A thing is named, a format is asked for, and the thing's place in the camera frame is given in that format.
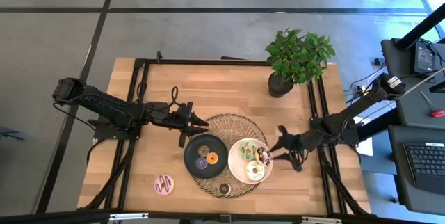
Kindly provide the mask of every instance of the wooden table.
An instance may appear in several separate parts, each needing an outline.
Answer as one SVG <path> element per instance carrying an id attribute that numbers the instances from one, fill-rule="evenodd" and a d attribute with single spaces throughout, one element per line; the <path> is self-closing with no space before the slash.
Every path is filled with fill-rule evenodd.
<path id="1" fill-rule="evenodd" d="M 118 58 L 107 93 L 127 98 L 133 58 Z M 268 94 L 270 67 L 224 65 L 149 66 L 145 101 L 171 100 L 170 91 L 178 86 L 178 102 L 193 102 L 193 110 L 203 118 L 218 113 L 237 113 L 254 121 L 266 135 L 269 145 L 277 142 L 278 125 L 293 134 L 309 129 L 311 117 L 306 85 L 275 99 Z M 330 113 L 345 107 L 339 71 L 329 65 L 323 75 Z M 321 105 L 317 89 L 319 115 Z M 184 150 L 178 147 L 178 131 L 147 125 L 143 127 L 131 165 L 125 199 L 126 210 L 231 214 L 292 214 L 326 215 L 321 171 L 317 152 L 312 152 L 297 173 L 287 161 L 275 161 L 270 176 L 251 193 L 234 199 L 218 199 L 206 194 L 193 181 L 183 162 Z M 92 152 L 83 182 L 79 207 L 88 204 L 110 176 L 116 140 L 104 141 Z M 362 171 L 357 154 L 348 146 L 338 145 L 337 156 L 341 178 L 362 208 L 370 211 Z M 154 192 L 154 179 L 160 174 L 171 175 L 175 189 L 167 197 Z M 112 206 L 117 205 L 117 183 Z M 333 202 L 337 202 L 331 182 Z"/>

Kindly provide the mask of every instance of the black plant pot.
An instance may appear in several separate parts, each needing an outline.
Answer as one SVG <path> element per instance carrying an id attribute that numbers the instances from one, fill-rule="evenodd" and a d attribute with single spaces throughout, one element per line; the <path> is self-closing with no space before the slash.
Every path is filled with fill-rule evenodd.
<path id="1" fill-rule="evenodd" d="M 269 76 L 269 93 L 272 97 L 280 98 L 283 95 L 289 93 L 293 88 L 291 80 L 284 81 L 284 78 L 280 75 L 271 74 Z"/>

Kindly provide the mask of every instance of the green leaves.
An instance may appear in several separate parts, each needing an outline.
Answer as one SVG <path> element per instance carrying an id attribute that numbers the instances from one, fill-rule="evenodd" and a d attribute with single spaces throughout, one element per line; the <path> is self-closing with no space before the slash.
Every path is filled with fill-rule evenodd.
<path id="1" fill-rule="evenodd" d="M 275 75 L 281 75 L 294 83 L 306 83 L 318 79 L 323 70 L 327 68 L 327 60 L 335 55 L 330 45 L 330 38 L 324 35 L 307 32 L 298 36 L 301 29 L 287 28 L 284 32 L 278 31 L 275 41 L 266 47 L 270 54 L 268 63 L 271 63 Z"/>

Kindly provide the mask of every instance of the white plate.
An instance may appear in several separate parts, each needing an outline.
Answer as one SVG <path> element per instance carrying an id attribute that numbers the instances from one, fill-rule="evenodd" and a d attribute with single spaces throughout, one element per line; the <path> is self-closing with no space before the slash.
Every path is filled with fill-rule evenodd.
<path id="1" fill-rule="evenodd" d="M 252 181 L 251 179 L 249 179 L 249 177 L 247 176 L 247 174 L 245 172 L 245 167 L 248 165 L 249 161 L 246 161 L 245 159 L 243 159 L 243 157 L 241 157 L 241 152 L 240 152 L 241 145 L 244 144 L 246 141 L 254 143 L 256 147 L 264 147 L 267 150 L 269 150 L 269 148 L 267 147 L 267 145 L 264 142 L 258 141 L 257 139 L 244 138 L 242 140 L 239 140 L 232 146 L 232 148 L 230 148 L 229 161 L 228 161 L 229 169 L 230 169 L 230 172 L 232 172 L 232 174 L 235 176 L 235 178 L 238 179 L 240 182 L 243 182 L 246 184 L 260 183 L 260 182 L 264 181 L 267 178 L 267 176 L 270 175 L 270 172 L 272 171 L 273 161 L 270 160 L 269 165 L 266 166 L 266 171 L 264 173 L 264 177 L 261 178 L 261 180 Z"/>

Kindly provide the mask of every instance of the red screwdriver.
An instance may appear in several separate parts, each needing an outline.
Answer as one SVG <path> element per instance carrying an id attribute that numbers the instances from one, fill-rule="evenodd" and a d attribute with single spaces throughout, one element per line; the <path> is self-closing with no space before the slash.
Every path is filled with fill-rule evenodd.
<path id="1" fill-rule="evenodd" d="M 428 104 L 428 106 L 431 109 L 431 114 L 430 117 L 434 117 L 434 118 L 438 118 L 438 117 L 442 117 L 445 116 L 445 109 L 437 109 L 432 102 L 430 101 L 430 99 L 428 99 L 428 97 L 426 97 L 426 95 L 422 92 L 419 91 L 420 94 L 423 96 L 423 98 L 425 99 L 426 103 Z"/>

